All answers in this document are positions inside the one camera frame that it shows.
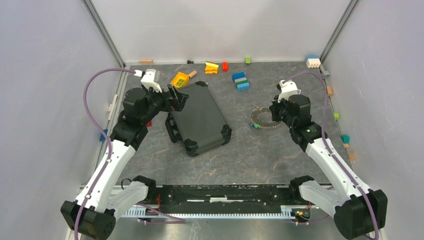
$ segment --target suitcase handle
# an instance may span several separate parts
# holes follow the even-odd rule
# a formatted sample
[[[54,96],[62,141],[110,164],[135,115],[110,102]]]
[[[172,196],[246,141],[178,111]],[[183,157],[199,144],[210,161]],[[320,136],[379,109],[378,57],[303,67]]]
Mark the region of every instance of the suitcase handle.
[[[171,116],[170,113],[168,113],[168,117],[165,120],[166,130],[168,131],[169,139],[171,139],[171,142],[176,143],[181,140],[181,136],[178,133],[177,125],[171,124],[171,121],[174,121],[174,118]]]

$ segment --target white wall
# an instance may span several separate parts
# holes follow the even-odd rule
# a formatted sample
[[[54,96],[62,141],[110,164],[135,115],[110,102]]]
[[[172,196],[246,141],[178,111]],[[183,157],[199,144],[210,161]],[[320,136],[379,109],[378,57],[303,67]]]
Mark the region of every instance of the white wall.
[[[349,0],[93,0],[127,63],[303,61],[323,51]]]
[[[325,67],[358,175],[388,196],[388,239],[423,239],[423,1],[360,1]]]
[[[1,238],[63,239],[60,207],[88,180],[100,147],[84,86],[116,63],[79,0],[3,2],[0,36]],[[89,90],[102,126],[118,76]]]

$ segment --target green block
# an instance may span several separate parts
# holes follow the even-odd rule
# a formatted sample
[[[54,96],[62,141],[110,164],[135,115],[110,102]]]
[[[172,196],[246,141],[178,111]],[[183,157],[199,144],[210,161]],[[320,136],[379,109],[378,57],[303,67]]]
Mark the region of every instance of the green block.
[[[244,81],[238,81],[238,82],[236,82],[236,83],[235,83],[235,85],[237,86],[237,85],[245,84],[245,83],[248,83],[248,81],[247,81],[247,80],[244,80]]]

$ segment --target cyan block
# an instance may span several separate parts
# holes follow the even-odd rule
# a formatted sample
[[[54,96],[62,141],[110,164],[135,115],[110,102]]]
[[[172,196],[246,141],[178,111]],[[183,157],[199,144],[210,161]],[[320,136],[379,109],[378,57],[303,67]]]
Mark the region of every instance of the cyan block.
[[[246,75],[244,72],[239,72],[239,73],[234,73],[232,75],[232,81],[234,82],[236,79],[241,79],[241,78],[245,78]]]
[[[341,137],[341,140],[343,141],[343,144],[348,144],[349,141],[351,140],[351,138],[346,134],[342,134],[340,137]]]
[[[250,84],[248,82],[243,83],[243,84],[239,84],[237,85],[237,91],[241,92],[241,91],[245,91],[248,90],[250,88]]]

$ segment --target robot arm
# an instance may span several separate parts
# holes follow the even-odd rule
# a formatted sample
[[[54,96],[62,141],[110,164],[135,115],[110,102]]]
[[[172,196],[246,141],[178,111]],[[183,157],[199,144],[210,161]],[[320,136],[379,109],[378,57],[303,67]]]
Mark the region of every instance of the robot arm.
[[[360,188],[372,205],[378,228],[383,228],[388,202],[386,195],[381,190],[371,190],[352,171],[321,126],[312,121],[310,99],[296,94],[294,82],[283,82],[277,85],[281,93],[275,96],[269,107],[272,120],[283,121],[289,127],[292,140],[318,164],[334,187],[334,190],[329,190],[310,176],[297,177],[290,182],[292,197],[320,207],[334,219],[337,229],[346,239],[354,239],[374,230]]]
[[[149,192],[155,188],[155,181],[142,176],[134,178],[131,184],[117,195],[110,195],[125,165],[147,135],[147,123],[159,112],[181,111],[188,98],[188,95],[179,93],[173,85],[168,85],[169,91],[163,91],[155,82],[159,78],[159,72],[154,69],[147,69],[146,72],[136,70],[135,76],[141,78],[142,88],[132,88],[125,94],[123,111],[119,114],[117,124],[110,135],[111,158],[108,159],[110,149],[107,149],[81,193],[73,202],[65,201],[60,209],[73,230],[77,212],[83,200],[87,198],[78,232],[94,239],[107,239],[123,213],[136,203],[154,197],[149,196]],[[88,195],[88,190],[96,178],[98,181]]]

